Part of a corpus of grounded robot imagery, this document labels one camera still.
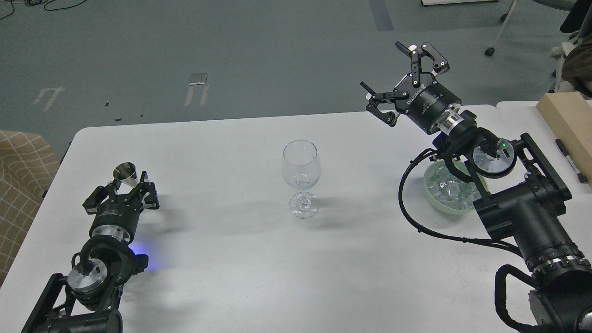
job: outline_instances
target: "wine glass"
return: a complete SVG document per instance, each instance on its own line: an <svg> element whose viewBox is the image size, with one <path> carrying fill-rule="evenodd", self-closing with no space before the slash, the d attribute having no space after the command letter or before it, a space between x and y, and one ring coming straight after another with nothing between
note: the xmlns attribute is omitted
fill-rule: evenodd
<svg viewBox="0 0 592 333"><path fill-rule="evenodd" d="M294 140L284 148L282 173L288 185L303 190L290 199L290 211L300 219L314 216L319 208L318 199L309 192L321 177L321 161L312 142Z"/></svg>

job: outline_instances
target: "black marker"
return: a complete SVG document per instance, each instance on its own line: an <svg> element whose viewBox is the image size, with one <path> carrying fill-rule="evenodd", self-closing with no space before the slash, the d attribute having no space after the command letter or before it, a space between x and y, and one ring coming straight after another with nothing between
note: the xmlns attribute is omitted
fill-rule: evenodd
<svg viewBox="0 0 592 333"><path fill-rule="evenodd" d="M582 174L580 169L578 169L578 166L575 164L574 160L571 158L570 153L567 151L567 149L565 148L565 146L563 145L561 140L557 139L557 140L555 140L555 143L557 143L557 147L559 147L559 150L561 151L563 156L565 156L567 161L570 163L571 167L574 169L575 173L578 175L578 180L582 184L585 182L588 182L588 178L586 178L586 176Z"/></svg>

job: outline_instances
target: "wooden block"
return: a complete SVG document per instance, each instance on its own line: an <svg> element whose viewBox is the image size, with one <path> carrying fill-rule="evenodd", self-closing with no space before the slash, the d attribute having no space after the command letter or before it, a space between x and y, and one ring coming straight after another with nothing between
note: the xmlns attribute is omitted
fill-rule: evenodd
<svg viewBox="0 0 592 333"><path fill-rule="evenodd" d="M577 92L545 94L536 108L592 187L592 108Z"/></svg>

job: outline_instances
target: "gray carpet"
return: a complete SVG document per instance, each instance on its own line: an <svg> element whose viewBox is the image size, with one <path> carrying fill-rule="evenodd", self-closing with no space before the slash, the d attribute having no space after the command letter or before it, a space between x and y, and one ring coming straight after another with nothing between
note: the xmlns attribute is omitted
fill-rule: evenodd
<svg viewBox="0 0 592 333"><path fill-rule="evenodd" d="M559 32L567 12L520 1L486 57L509 6L89 0L48 12L15 4L0 20L0 129L39 133L61 156L84 127L362 111L360 81L383 92L410 71L397 40L434 45L451 64L440 82L465 105L538 100L553 81L548 55L567 38ZM0 4L0 16L10 10ZM189 76L201 72L209 92L196 86L185 106ZM33 104L58 87L65 91L47 111L53 91Z"/></svg>

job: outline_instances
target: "glass base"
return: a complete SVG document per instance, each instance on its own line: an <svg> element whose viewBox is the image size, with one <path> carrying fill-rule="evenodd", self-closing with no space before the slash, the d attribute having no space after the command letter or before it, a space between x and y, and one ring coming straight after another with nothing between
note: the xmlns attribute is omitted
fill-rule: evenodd
<svg viewBox="0 0 592 333"><path fill-rule="evenodd" d="M290 211L299 219L308 219L318 212L318 199L312 193L300 192L290 199Z"/></svg>

